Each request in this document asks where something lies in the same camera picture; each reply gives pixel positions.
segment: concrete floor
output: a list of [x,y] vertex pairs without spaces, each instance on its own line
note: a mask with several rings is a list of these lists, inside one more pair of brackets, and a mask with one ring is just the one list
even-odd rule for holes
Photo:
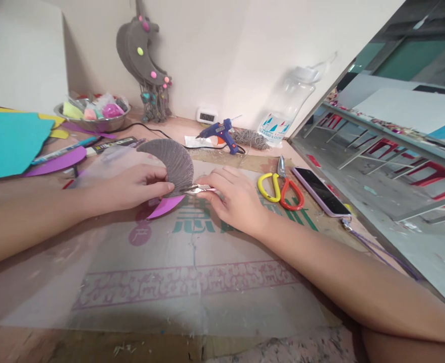
[[[346,126],[348,132],[356,134],[361,132],[352,130],[352,127],[354,126]],[[307,128],[294,138],[292,146],[301,155],[313,155],[321,164],[321,171],[328,181],[357,208],[356,214],[364,215],[368,222],[445,298],[445,222],[435,225],[425,222],[425,218],[437,218],[445,215],[445,212],[429,212],[422,217],[408,220],[417,227],[416,229],[409,229],[391,219],[393,215],[400,215],[432,203],[432,196],[445,191],[445,180],[427,187],[414,187],[409,183],[427,177],[432,170],[425,169],[412,176],[390,179],[389,175],[398,169],[398,166],[384,166],[370,175],[364,175],[363,172],[375,166],[377,162],[363,158],[357,158],[342,170],[337,170],[338,165],[356,152],[355,148],[345,151],[345,146],[354,136],[342,131],[341,136],[340,134],[335,136],[326,144],[325,141],[332,135],[331,132],[315,129],[303,139],[305,130]],[[379,157],[383,151],[384,149],[381,149],[372,156]],[[394,161],[412,162],[405,158],[396,158]]]

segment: pen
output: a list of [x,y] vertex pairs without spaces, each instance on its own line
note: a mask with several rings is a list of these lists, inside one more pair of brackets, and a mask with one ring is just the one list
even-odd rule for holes
[[55,159],[55,158],[57,158],[57,157],[59,157],[61,155],[64,155],[64,154],[66,154],[67,152],[69,152],[69,151],[71,151],[73,149],[76,149],[78,146],[85,146],[85,145],[88,145],[88,144],[90,144],[90,143],[92,143],[92,142],[94,142],[96,140],[98,140],[96,137],[91,137],[91,138],[88,138],[86,140],[80,141],[80,142],[78,142],[76,144],[73,144],[73,145],[67,146],[65,148],[59,149],[57,151],[54,151],[52,153],[49,153],[49,154],[41,156],[41,157],[39,157],[37,159],[34,159],[31,162],[31,165],[39,165],[39,164],[45,163],[45,162],[47,162],[49,160],[52,160],[52,159]]

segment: phone screen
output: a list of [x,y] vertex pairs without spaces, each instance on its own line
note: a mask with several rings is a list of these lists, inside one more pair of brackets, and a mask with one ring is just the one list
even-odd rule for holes
[[315,173],[308,169],[295,168],[298,174],[311,186],[314,192],[334,214],[351,214],[350,211],[338,200],[337,197],[323,184]]

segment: phone case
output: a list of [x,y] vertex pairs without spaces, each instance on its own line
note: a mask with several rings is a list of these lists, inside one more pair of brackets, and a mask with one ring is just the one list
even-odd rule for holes
[[[304,187],[306,188],[306,190],[311,194],[311,196],[316,200],[316,202],[318,203],[318,205],[320,206],[320,207],[322,207],[323,208],[323,210],[325,211],[325,213],[326,214],[328,214],[330,217],[336,217],[336,218],[338,218],[338,217],[347,217],[347,216],[349,216],[349,215],[351,215],[351,213],[350,213],[350,211],[348,211],[348,214],[335,214],[335,213],[333,213],[328,207],[327,207],[327,205],[323,202],[323,200],[321,200],[321,198],[318,196],[318,194],[313,190],[313,188],[308,184],[308,182],[298,173],[298,171],[297,171],[297,169],[294,167],[294,168],[292,168],[291,169],[291,171],[293,172],[293,174],[294,174],[294,176],[295,177],[297,177],[298,178],[298,180],[301,182],[301,184],[303,184],[304,185]],[[337,198],[338,199],[338,197],[325,185],[325,188],[327,188],[328,189],[328,191],[330,192],[330,193],[332,193],[334,196],[335,196],[335,198]]]

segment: yellow scissors handle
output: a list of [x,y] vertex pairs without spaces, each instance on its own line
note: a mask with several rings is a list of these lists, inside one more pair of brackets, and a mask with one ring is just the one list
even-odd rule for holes
[[[273,176],[273,186],[274,186],[274,192],[276,194],[275,197],[271,197],[263,187],[263,180],[266,178],[269,178],[270,176]],[[278,203],[281,200],[281,191],[279,190],[279,184],[278,184],[278,177],[279,175],[277,173],[267,173],[264,175],[261,175],[261,177],[258,179],[258,189],[267,200],[273,203]]]

